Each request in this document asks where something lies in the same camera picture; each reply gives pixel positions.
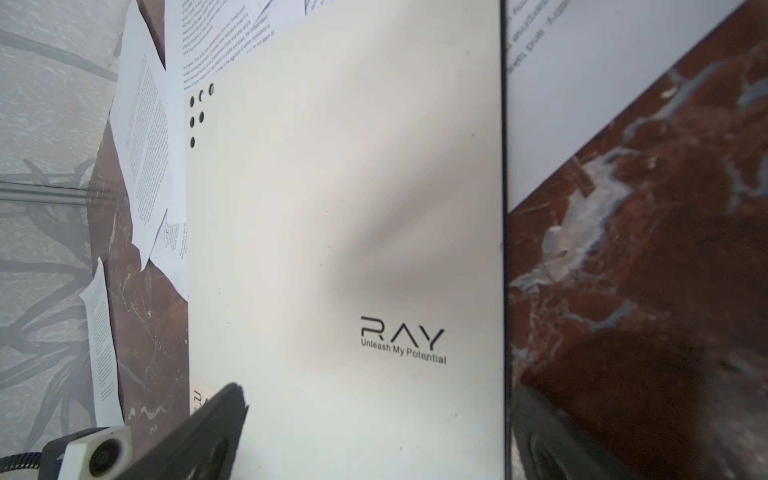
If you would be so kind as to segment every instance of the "red marble surface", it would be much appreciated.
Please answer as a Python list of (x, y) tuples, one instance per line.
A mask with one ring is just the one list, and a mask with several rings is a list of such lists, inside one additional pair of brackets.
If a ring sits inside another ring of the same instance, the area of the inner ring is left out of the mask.
[[(162, 0), (139, 2), (163, 57)], [(88, 191), (91, 255), (101, 257), (118, 358), (118, 391), (134, 459), (189, 416), (187, 303), (152, 262), (140, 271), (131, 214), (108, 124)]]
[(768, 2), (619, 114), (507, 234), (513, 385), (647, 478), (766, 478)]

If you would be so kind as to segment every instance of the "white camera housing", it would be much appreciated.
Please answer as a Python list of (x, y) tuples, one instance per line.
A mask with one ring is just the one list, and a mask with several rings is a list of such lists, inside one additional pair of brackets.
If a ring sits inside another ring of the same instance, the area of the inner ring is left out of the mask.
[[(118, 446), (117, 460), (103, 472), (91, 472), (91, 457), (103, 444)], [(58, 480), (112, 480), (131, 463), (131, 427), (110, 427), (67, 444)]]

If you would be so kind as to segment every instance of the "black cable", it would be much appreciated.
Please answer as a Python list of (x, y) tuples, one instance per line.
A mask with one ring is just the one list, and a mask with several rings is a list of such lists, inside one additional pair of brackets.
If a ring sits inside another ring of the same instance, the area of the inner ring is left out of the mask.
[(17, 453), (0, 458), (0, 473), (25, 468), (40, 468), (40, 452)]

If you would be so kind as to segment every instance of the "black object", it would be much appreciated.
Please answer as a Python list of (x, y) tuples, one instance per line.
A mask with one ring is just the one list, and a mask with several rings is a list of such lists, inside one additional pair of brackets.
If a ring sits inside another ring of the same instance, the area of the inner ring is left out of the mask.
[(40, 455), (40, 452), (27, 452), (0, 458), (0, 473), (40, 468)]
[(67, 449), (67, 444), (77, 439), (81, 439), (91, 433), (100, 432), (105, 427), (95, 429), (85, 429), (80, 432), (61, 437), (60, 439), (51, 440), (43, 447), (42, 457), (40, 458), (40, 472), (38, 473), (39, 480), (56, 480), (58, 478), (58, 472), (61, 470), (61, 461), (64, 459), (64, 450)]
[(248, 408), (230, 383), (118, 480), (227, 480)]
[(120, 450), (120, 442), (115, 439), (109, 439), (99, 445), (88, 462), (88, 469), (91, 470), (91, 475), (98, 477), (108, 472), (118, 462)]
[(512, 392), (512, 424), (528, 480), (641, 480), (541, 393)]

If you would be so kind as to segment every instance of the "camera lens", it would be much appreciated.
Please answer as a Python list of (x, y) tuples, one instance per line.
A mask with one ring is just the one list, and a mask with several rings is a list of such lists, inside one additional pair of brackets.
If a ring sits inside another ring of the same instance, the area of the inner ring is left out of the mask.
[(109, 472), (120, 458), (120, 442), (115, 439), (109, 439), (99, 445), (91, 455), (91, 462), (88, 467), (91, 469), (91, 475), (98, 477)]

